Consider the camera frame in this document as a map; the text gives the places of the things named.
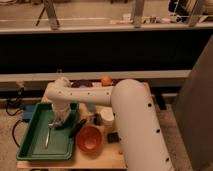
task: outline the small object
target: small object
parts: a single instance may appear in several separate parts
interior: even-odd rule
[[[101,78],[101,85],[102,86],[111,86],[112,85],[112,78],[108,75],[105,75]]]
[[[45,141],[45,148],[48,148],[48,144],[49,144],[49,139],[50,139],[50,132],[51,132],[51,127],[49,126],[48,132],[47,132],[47,138]]]
[[[53,127],[54,123],[53,123],[53,120],[51,119],[49,121],[49,124],[48,124],[48,132],[47,132],[47,138],[46,138],[46,141],[45,141],[45,148],[47,149],[48,148],[48,144],[49,144],[49,139],[50,139],[50,133],[51,133],[51,129]]]
[[[101,111],[101,118],[107,131],[114,129],[114,114],[111,107],[104,107]]]
[[[83,125],[87,122],[86,119],[82,119],[75,128],[70,132],[69,138],[75,137],[76,133],[80,131],[80,129],[83,127]]]
[[[76,144],[84,153],[97,152],[102,145],[102,134],[94,126],[85,126],[76,136]]]
[[[118,136],[117,132],[112,132],[107,134],[107,142],[108,143],[114,143],[114,142],[119,142],[120,138]]]
[[[95,113],[93,123],[95,125],[101,125],[102,124],[102,118],[101,118],[101,115],[99,113]]]
[[[95,113],[94,115],[91,116],[90,122],[94,125],[101,125],[102,124],[102,118],[99,113]]]

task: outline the black panel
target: black panel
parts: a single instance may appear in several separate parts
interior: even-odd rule
[[[0,73],[191,69],[212,30],[0,35]]]

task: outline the white container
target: white container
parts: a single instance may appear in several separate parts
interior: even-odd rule
[[[109,131],[109,132],[113,131],[115,117],[114,117],[112,108],[111,107],[104,107],[100,111],[100,114],[101,114],[101,118],[102,118],[102,121],[103,121],[103,124],[104,124],[106,130]]]

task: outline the wooden table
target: wooden table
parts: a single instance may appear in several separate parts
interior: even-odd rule
[[[97,112],[101,110],[101,106],[96,106]],[[79,113],[81,118],[92,115],[88,112],[84,104],[80,104]],[[18,161],[18,169],[32,169],[32,168],[61,168],[61,169],[126,169],[124,156],[121,154],[120,143],[109,144],[106,141],[106,132],[104,127],[99,129],[104,135],[104,144],[102,150],[98,154],[83,154],[77,147],[73,156],[66,161]]]

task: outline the floor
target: floor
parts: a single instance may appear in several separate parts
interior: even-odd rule
[[[192,171],[171,105],[168,104],[165,111],[159,110],[158,106],[156,106],[156,110],[175,171]],[[13,142],[11,131],[14,123],[21,117],[22,113],[8,116],[4,108],[0,110],[0,171],[17,170],[16,153],[18,148]],[[18,125],[15,132],[18,142],[21,141],[26,128],[27,124],[25,123]],[[51,169],[50,171],[59,171],[59,169]]]
[[[61,27],[102,26],[109,25],[113,20],[123,20],[126,14],[131,13],[132,3],[133,0],[129,0],[128,3],[124,3],[124,0],[115,0],[113,4],[110,0],[69,0],[66,3],[55,3],[54,7]],[[146,0],[144,20],[150,16],[170,17],[168,3],[169,0]],[[46,13],[39,26],[35,26],[42,8],[43,4],[31,3],[0,5],[0,29],[48,27]]]

